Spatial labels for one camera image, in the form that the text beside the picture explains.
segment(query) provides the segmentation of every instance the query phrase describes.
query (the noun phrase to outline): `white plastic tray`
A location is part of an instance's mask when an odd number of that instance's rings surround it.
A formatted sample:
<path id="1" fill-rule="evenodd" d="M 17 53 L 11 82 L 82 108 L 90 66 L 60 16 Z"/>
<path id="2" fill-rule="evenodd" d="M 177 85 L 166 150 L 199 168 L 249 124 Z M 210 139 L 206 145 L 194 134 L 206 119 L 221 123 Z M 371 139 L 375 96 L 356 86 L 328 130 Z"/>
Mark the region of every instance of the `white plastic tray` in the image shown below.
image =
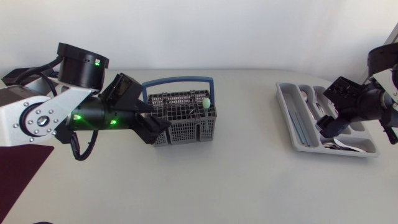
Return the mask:
<path id="1" fill-rule="evenodd" d="M 380 153 L 369 131 L 360 122 L 351 123 L 343 133 L 335 138 L 349 146 L 363 149 L 366 153 L 329 149 L 323 146 L 324 142 L 332 141 L 332 139 L 325 139 L 316 127 L 317 120 L 323 117 L 319 106 L 326 115 L 337 117 L 332 103 L 323 95 L 326 90 L 324 86 L 281 82 L 276 83 L 276 85 L 280 108 L 286 120 L 293 147 L 296 150 L 358 157 L 379 156 Z M 307 94 L 307 102 L 304 100 L 301 91 Z"/>

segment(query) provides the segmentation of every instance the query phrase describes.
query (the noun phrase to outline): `white tabletop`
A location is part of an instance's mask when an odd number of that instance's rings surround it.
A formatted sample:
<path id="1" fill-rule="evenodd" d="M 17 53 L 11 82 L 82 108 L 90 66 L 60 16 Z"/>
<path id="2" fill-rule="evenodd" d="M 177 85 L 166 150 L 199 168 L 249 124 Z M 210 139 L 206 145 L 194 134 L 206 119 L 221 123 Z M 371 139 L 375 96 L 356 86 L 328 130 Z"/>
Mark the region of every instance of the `white tabletop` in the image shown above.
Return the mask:
<path id="1" fill-rule="evenodd" d="M 398 147 L 389 144 L 377 121 L 366 127 L 380 150 L 378 158 L 292 148 L 275 83 L 329 82 L 275 70 L 123 72 L 140 83 L 183 75 L 213 77 L 218 113 L 214 140 L 153 147 L 131 130 L 100 131 L 91 156 L 78 162 L 69 145 L 52 139 L 45 143 L 55 150 L 4 223 L 398 220 Z M 107 71 L 104 86 L 115 74 Z M 207 89 L 203 83 L 178 84 L 156 86 L 149 93 Z M 84 148 L 91 133 L 78 135 Z"/>

